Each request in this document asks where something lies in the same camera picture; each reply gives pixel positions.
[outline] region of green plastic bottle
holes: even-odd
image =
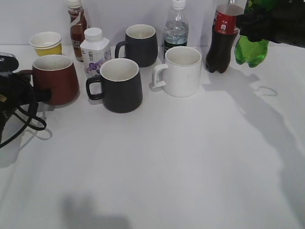
[[[247,0],[244,13],[258,8],[272,10],[278,0]],[[259,65],[267,56],[269,41],[251,42],[246,36],[241,36],[235,47],[235,59],[238,64],[248,63],[250,68]]]

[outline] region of plastic bottle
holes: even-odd
[[[82,62],[81,43],[84,41],[84,31],[87,29],[87,21],[84,16],[84,10],[81,5],[81,0],[68,0],[70,14],[70,36],[78,61]]]
[[[164,30],[164,54],[172,47],[187,45],[189,25],[185,6],[186,0],[172,0]]]
[[[235,4],[223,4],[216,8],[212,26],[212,43],[206,56],[206,69],[213,73],[224,73],[231,61],[231,50],[239,32],[236,16],[243,13],[243,8]]]
[[[110,41],[103,37],[99,28],[85,30],[85,40],[81,43],[81,54],[87,77],[100,75],[103,63],[111,60]]]
[[[247,0],[244,13],[264,8],[271,10],[276,5],[277,0]],[[251,42],[247,37],[241,36],[235,47],[235,59],[238,64],[248,63],[250,68],[259,65],[267,56],[269,41]]]

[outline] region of black device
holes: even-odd
[[[35,130],[46,128],[45,121],[37,117],[36,114],[38,102],[50,100],[51,92],[49,90],[40,91],[32,87],[30,75],[13,73],[18,66],[19,62],[14,55],[0,52],[0,148],[18,137],[28,126]],[[27,111],[21,108],[22,105],[26,104],[29,104]],[[28,119],[22,119],[16,110],[26,115]],[[10,139],[1,143],[4,126],[12,115],[19,118],[24,126]],[[43,127],[32,125],[32,119],[40,122]]]
[[[236,26],[251,42],[265,39],[305,48],[305,1],[279,0],[270,11],[256,9],[237,16]]]

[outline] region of black mug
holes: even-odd
[[[135,61],[140,68],[153,65],[158,57],[158,41],[154,27],[150,25],[133,25],[126,30],[125,41],[115,47],[115,58],[125,46],[126,58]]]
[[[91,100],[103,99],[104,106],[116,113],[131,112],[141,105],[142,83],[136,62],[124,58],[113,59],[101,66],[100,74],[86,81]],[[101,83],[101,94],[91,94],[89,87],[92,83]]]

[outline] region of dark liquid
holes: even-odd
[[[231,61],[231,49],[237,34],[223,35],[212,31],[212,44],[206,56],[206,69],[213,73],[224,73]]]
[[[69,10],[71,22],[74,21],[81,13],[80,21],[70,28],[71,41],[75,53],[75,57],[78,61],[82,62],[81,55],[81,43],[85,40],[84,32],[87,29],[87,21],[84,17],[84,10],[81,8],[78,11]]]

